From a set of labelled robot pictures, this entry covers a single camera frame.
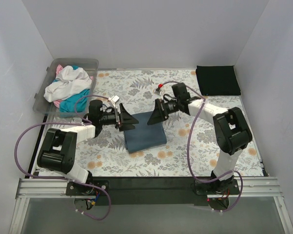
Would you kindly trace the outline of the blue grey t shirt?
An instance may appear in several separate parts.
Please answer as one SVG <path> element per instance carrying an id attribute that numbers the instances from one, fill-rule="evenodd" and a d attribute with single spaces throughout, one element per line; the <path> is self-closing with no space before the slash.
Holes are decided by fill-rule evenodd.
<path id="1" fill-rule="evenodd" d="M 125 147 L 130 154 L 167 143 L 162 123 L 147 125 L 151 114 L 152 112 L 134 114 L 133 117 L 139 124 L 135 124 L 135 129 L 124 132 Z"/>

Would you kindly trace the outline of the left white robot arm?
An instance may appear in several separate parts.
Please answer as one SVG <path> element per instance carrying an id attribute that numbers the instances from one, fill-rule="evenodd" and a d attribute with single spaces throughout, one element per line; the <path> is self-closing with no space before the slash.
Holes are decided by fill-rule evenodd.
<path id="1" fill-rule="evenodd" d="M 83 195 L 89 195 L 94 189 L 92 174 L 82 168 L 75 160 L 77 144 L 96 138 L 104 125 L 113 125 L 120 132 L 135 129 L 139 121 L 130 115 L 123 104 L 119 107 L 103 109 L 101 100 L 92 100 L 85 119 L 90 125 L 81 125 L 66 129 L 50 128 L 44 138 L 38 155 L 39 167 L 57 172 L 68 180 L 77 181 L 77 189 Z"/>

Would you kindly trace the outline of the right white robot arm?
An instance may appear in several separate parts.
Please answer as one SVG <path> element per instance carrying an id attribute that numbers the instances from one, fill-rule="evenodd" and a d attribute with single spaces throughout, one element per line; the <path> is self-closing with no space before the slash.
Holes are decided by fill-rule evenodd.
<path id="1" fill-rule="evenodd" d="M 172 83 L 173 97 L 162 92 L 163 84 L 154 90 L 160 95 L 147 122 L 154 125 L 166 121 L 169 115 L 181 111 L 195 119 L 202 119 L 214 126 L 216 142 L 220 148 L 219 157 L 209 180 L 194 177 L 197 189 L 221 194 L 234 182 L 235 166 L 242 151 L 252 141 L 253 135 L 240 108 L 231 109 L 208 104 L 197 94 L 192 97 L 191 88 L 184 83 Z"/>

